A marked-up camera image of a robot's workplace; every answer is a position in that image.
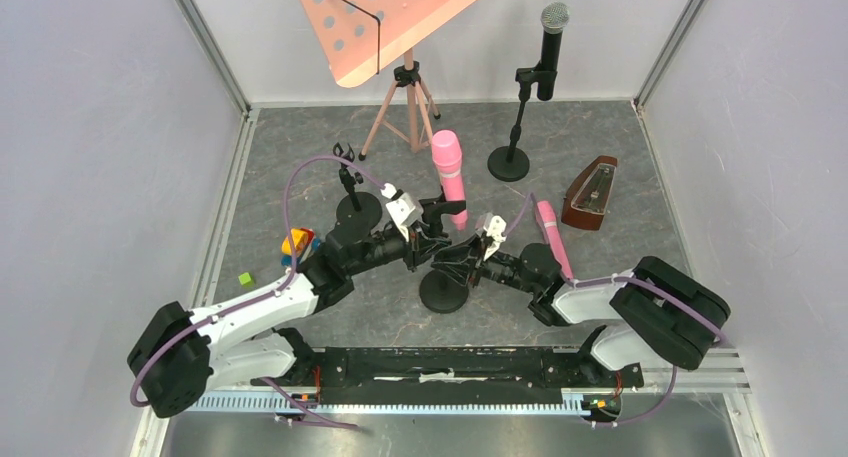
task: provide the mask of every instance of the black microphone stand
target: black microphone stand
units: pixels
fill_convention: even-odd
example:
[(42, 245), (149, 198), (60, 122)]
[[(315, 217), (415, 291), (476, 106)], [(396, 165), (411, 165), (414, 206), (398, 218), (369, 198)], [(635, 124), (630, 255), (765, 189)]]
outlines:
[(498, 180), (515, 182), (523, 179), (530, 172), (530, 159), (519, 149), (518, 140), (521, 138), (521, 119), (524, 117), (524, 106), (530, 100), (533, 84), (553, 85), (556, 80), (555, 70), (538, 70), (536, 67), (524, 67), (515, 71), (515, 81), (518, 82), (518, 116), (515, 125), (509, 133), (509, 146), (498, 147), (489, 155), (489, 172)]
[[(336, 143), (333, 146), (333, 155), (341, 157), (348, 162), (353, 162), (353, 148), (348, 145), (347, 152), (344, 151), (341, 144)], [(350, 173), (348, 166), (341, 164), (339, 169), (339, 180), (342, 182), (347, 197), (339, 202), (336, 207), (336, 221), (339, 223), (348, 220), (357, 220), (359, 224), (365, 225), (367, 229), (373, 228), (383, 218), (383, 206), (380, 205), (380, 200), (373, 194), (368, 192), (357, 192), (356, 184), (364, 182), (362, 174), (355, 172)]]

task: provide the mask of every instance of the green block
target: green block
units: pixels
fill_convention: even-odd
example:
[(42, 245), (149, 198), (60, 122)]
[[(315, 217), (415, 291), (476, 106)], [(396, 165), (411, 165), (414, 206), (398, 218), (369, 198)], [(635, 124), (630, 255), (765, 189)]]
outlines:
[(253, 277), (250, 275), (249, 272), (245, 272), (245, 273), (239, 275), (239, 283), (243, 287), (250, 287), (253, 284), (255, 284), (255, 282), (253, 282)]

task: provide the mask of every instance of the round black base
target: round black base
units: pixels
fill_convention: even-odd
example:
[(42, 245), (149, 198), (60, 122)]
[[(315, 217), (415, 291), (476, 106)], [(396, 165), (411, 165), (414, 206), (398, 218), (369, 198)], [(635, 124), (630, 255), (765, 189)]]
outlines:
[(521, 149), (515, 149), (512, 162), (506, 161), (509, 147), (498, 147), (489, 154), (489, 172), (498, 180), (515, 182), (530, 172), (530, 159)]
[(418, 286), (424, 307), (437, 314), (450, 314), (461, 309), (468, 300), (468, 287), (459, 285), (443, 272), (430, 271)]
[(374, 194), (357, 192), (356, 197), (359, 199), (359, 205), (362, 207), (362, 210), (359, 212), (353, 210), (353, 202), (348, 195), (336, 207), (336, 220), (344, 222), (346, 220), (356, 219), (360, 224), (367, 225), (370, 230), (379, 224), (380, 219), (383, 218), (383, 206), (380, 205), (379, 199), (374, 197)]

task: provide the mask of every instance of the microphone grille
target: microphone grille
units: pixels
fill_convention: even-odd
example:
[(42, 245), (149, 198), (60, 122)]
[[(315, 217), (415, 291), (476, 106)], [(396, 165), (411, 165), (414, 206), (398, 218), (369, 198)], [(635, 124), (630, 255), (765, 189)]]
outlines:
[(562, 32), (568, 19), (568, 6), (562, 2), (554, 2), (542, 11), (542, 25), (545, 27), (545, 32), (549, 34)]

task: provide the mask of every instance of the perforated pink panel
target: perforated pink panel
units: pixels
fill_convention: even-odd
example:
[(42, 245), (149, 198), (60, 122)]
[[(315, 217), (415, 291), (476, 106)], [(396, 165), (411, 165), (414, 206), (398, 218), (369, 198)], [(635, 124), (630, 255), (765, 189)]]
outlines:
[[(476, 0), (349, 0), (381, 19), (380, 67), (441, 27)], [(377, 72), (377, 22), (341, 0), (300, 0), (342, 87)]]

